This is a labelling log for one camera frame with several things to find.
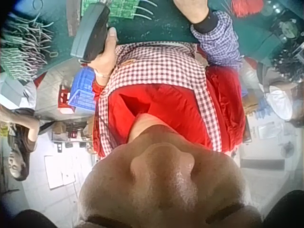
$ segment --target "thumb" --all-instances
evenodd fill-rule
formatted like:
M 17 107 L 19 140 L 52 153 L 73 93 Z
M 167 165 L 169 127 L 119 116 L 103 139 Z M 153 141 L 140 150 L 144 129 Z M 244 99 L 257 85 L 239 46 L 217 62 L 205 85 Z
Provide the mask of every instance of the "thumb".
M 107 38 L 105 40 L 105 49 L 103 56 L 110 57 L 115 54 L 115 48 L 117 44 L 117 32 L 115 28 L 110 28 L 108 31 Z

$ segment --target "blue plastic basket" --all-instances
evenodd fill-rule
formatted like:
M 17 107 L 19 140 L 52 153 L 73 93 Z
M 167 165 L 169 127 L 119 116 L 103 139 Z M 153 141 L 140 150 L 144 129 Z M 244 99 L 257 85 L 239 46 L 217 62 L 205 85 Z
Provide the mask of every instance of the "blue plastic basket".
M 84 67 L 77 73 L 72 84 L 68 101 L 70 106 L 95 110 L 95 94 L 92 91 L 94 77 L 94 71 L 89 67 Z

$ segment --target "green table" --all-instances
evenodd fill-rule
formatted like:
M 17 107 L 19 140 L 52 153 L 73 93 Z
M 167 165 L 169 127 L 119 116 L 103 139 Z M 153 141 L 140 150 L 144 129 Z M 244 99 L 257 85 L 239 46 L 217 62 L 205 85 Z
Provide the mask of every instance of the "green table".
M 33 0 L 20 1 L 15 9 L 26 15 L 35 17 L 38 13 L 32 7 Z M 51 51 L 57 51 L 58 57 L 49 59 L 49 64 L 41 73 L 71 58 L 70 49 L 73 37 L 68 36 L 65 0 L 44 0 L 40 18 L 46 23 L 54 22 L 49 27 L 54 31 Z M 135 17 L 131 19 L 114 18 L 110 26 L 118 30 L 120 44 L 143 41 L 182 41 L 197 42 L 190 33 L 190 24 L 174 6 L 173 0 L 153 0 L 158 7 L 141 1 L 139 6 L 152 11 L 152 21 Z M 224 10 L 224 0 L 210 0 L 209 6 L 214 10 Z M 233 18 L 234 29 L 239 37 L 240 52 L 256 60 L 263 60 L 276 48 L 280 41 L 268 31 L 269 22 L 261 15 L 253 15 L 244 19 Z

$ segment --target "black cuff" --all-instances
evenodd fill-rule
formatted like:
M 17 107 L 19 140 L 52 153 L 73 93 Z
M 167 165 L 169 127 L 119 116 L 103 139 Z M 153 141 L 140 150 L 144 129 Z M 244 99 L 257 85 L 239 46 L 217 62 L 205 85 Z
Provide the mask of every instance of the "black cuff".
M 197 30 L 201 34 L 209 33 L 218 25 L 218 17 L 211 10 L 207 17 L 200 23 L 194 24 L 194 29 Z

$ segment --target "circuit board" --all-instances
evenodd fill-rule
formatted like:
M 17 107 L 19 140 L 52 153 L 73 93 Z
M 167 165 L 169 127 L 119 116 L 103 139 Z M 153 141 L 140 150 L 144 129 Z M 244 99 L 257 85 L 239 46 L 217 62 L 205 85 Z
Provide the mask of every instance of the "circuit board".
M 84 15 L 86 9 L 91 3 L 99 2 L 100 0 L 82 0 L 81 1 L 81 16 Z M 110 17 L 133 19 L 136 8 L 140 0 L 112 0 L 110 5 Z

